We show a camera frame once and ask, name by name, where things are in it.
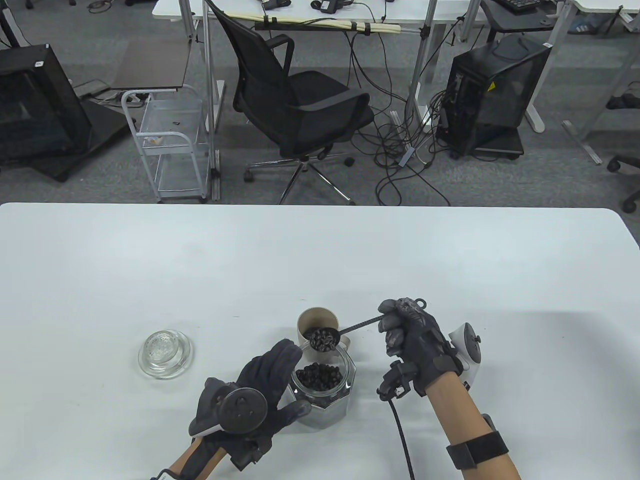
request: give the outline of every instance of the black computer case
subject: black computer case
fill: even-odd
[[[436,136],[461,155],[517,136],[550,51],[516,33],[455,57]]]
[[[81,154],[92,125],[49,45],[0,51],[0,163]]]

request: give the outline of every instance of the scoop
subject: scoop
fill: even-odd
[[[343,328],[338,331],[335,328],[331,328],[329,326],[318,328],[309,336],[309,345],[311,348],[318,352],[326,352],[329,350],[334,350],[335,346],[340,342],[340,337],[345,333],[352,332],[353,330],[357,330],[363,326],[370,325],[375,322],[379,322],[382,320],[384,315],[380,315],[379,317],[372,318],[370,320],[365,320],[364,322],[357,323],[356,325]]]

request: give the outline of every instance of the metal cart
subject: metal cart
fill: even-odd
[[[145,112],[136,130],[127,99],[147,93]],[[196,90],[129,90],[122,95],[122,110],[140,153],[158,203],[167,198],[210,197],[212,172],[218,171],[217,152],[209,157],[205,103]]]

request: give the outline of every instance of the chair wheel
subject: chair wheel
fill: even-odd
[[[633,213],[636,211],[637,205],[632,200],[625,200],[622,202],[622,211],[624,213]]]
[[[620,162],[615,159],[609,161],[609,163],[607,164],[607,170],[609,170],[610,172],[617,172],[618,170],[620,170]]]

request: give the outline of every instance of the cup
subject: cup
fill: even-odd
[[[152,333],[138,352],[142,371],[159,380],[177,377],[189,367],[192,358],[191,341],[177,330]]]
[[[335,328],[340,330],[338,317],[331,310],[323,307],[308,308],[298,317],[298,345],[302,347],[307,341],[304,333],[310,328]],[[351,344],[351,340],[346,335],[340,337],[342,347],[347,350]]]

